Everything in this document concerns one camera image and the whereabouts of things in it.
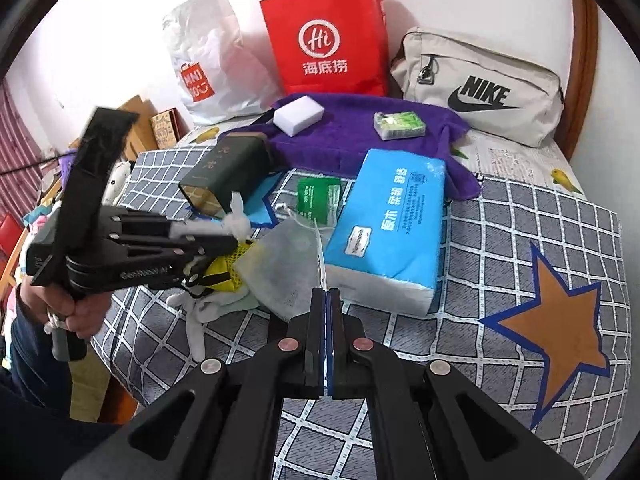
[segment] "screw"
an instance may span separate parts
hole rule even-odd
[[[373,341],[367,337],[359,337],[353,342],[353,347],[360,352],[368,352],[373,348]]]
[[[200,370],[203,374],[217,374],[222,370],[222,363],[217,359],[206,359],[200,364]]]
[[[280,348],[280,350],[282,350],[283,352],[293,352],[294,350],[298,349],[298,346],[298,342],[292,337],[281,339],[278,343],[278,348]]]
[[[451,371],[451,365],[440,359],[432,361],[429,368],[435,375],[447,375]]]

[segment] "human hand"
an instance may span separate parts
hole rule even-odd
[[[111,306],[111,293],[103,292],[74,301],[71,295],[59,285],[34,286],[31,276],[25,276],[20,285],[20,298],[28,307],[28,316],[40,323],[49,320],[47,309],[66,316],[66,327],[76,332],[80,339],[96,335],[104,316]]]

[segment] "white plastic bag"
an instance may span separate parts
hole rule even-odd
[[[311,292],[320,286],[316,231],[299,222],[280,222],[234,264],[260,304],[287,322],[309,311]],[[321,236],[326,243],[330,234]]]
[[[242,46],[228,0],[189,0],[162,22],[180,98],[195,126],[261,114],[282,97],[265,67]]]

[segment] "striped curtain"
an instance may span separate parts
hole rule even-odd
[[[31,164],[40,150],[24,126],[6,81],[0,84],[0,171]],[[40,196],[42,173],[30,168],[0,176],[0,221],[9,213],[21,224]]]

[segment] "orange star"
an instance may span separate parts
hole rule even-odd
[[[543,356],[535,427],[578,371],[609,376],[597,328],[600,283],[569,290],[551,264],[531,245],[535,299],[480,321],[519,345]]]

